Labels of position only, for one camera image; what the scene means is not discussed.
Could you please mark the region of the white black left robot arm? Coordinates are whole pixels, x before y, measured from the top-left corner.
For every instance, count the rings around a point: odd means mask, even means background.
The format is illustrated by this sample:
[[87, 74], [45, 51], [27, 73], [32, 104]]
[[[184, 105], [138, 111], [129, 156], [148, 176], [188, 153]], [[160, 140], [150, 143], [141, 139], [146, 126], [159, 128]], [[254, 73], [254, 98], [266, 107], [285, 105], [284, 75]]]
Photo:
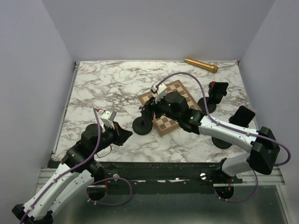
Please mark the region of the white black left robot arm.
[[132, 134], [117, 122], [104, 127], [88, 125], [80, 140], [67, 150], [53, 176], [29, 201], [15, 205], [12, 213], [22, 224], [51, 224], [59, 207], [81, 189], [90, 184], [119, 180], [117, 175], [107, 175], [94, 156], [112, 144], [123, 146]]

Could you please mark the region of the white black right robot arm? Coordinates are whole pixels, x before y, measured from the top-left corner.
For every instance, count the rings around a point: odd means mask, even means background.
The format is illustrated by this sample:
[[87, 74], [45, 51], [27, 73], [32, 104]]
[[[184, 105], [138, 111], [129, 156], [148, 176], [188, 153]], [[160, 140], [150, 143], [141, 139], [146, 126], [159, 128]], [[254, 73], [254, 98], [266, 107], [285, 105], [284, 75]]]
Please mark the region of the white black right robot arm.
[[280, 148], [272, 131], [266, 127], [256, 130], [215, 119], [190, 108], [186, 98], [177, 91], [166, 94], [160, 100], [150, 98], [140, 110], [147, 121], [166, 116], [178, 122], [184, 131], [211, 136], [244, 150], [239, 156], [221, 160], [215, 171], [215, 178], [221, 183], [250, 170], [264, 175], [272, 173]]

